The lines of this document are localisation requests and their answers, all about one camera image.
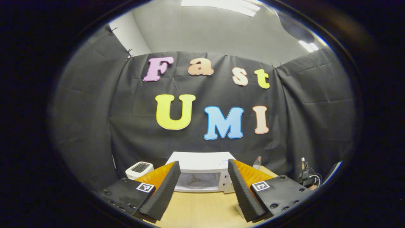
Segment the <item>screw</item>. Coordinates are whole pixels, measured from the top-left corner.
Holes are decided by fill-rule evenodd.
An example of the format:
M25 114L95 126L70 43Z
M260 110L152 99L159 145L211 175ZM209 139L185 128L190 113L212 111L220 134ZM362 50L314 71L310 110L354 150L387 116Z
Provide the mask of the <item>screw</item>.
M136 209L135 204L128 204L128 207L132 208L132 209Z

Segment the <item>microwave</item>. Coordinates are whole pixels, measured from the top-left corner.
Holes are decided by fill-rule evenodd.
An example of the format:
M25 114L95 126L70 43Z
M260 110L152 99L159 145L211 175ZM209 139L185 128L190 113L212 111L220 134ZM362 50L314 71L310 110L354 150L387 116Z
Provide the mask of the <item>microwave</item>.
M175 191L179 192L234 192L228 173L228 160L235 159L229 152L173 152L166 164L179 161L180 176Z

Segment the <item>wooden table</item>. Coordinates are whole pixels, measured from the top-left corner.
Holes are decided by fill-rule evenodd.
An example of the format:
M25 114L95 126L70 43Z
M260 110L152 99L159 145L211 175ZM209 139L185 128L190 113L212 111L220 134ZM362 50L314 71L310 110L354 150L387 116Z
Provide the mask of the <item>wooden table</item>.
M259 170L271 177L277 176L264 166L261 166ZM162 228L245 228L252 226L252 222L246 222L239 214L236 209L237 204L235 193L175 191L162 219L154 225Z

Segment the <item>white wall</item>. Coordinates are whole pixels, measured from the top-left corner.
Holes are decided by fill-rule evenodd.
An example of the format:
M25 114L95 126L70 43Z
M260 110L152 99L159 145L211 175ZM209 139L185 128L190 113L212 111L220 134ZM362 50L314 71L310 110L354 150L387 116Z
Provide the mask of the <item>white wall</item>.
M110 22L110 27L111 29L117 28L113 33L127 50L132 49L131 55L139 56L151 53L131 11Z

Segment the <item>ceiling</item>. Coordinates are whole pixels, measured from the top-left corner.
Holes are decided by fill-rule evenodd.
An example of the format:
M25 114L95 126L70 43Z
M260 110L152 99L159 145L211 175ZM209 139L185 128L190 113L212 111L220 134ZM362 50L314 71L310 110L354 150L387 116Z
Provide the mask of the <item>ceiling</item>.
M153 52L217 52L274 64L308 53L264 6L253 16L206 6L181 6L181 0L154 0L132 10Z

